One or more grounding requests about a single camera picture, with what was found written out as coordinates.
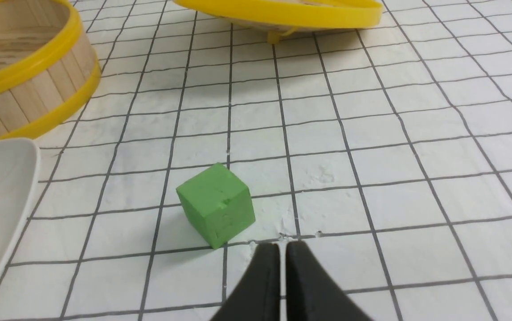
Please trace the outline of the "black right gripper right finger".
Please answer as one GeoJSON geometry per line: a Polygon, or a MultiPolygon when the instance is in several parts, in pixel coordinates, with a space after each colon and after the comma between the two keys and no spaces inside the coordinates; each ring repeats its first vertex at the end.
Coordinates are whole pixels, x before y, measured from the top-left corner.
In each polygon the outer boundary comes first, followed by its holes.
{"type": "Polygon", "coordinates": [[[323,269],[303,241],[286,246],[286,309],[289,321],[370,321],[323,269]]]}

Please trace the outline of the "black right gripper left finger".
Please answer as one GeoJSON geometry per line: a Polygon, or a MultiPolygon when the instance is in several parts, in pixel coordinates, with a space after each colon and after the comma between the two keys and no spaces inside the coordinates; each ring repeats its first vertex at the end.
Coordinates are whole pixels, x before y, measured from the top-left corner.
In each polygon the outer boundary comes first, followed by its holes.
{"type": "Polygon", "coordinates": [[[279,321],[279,246],[260,244],[239,283],[213,315],[213,321],[279,321]]]}

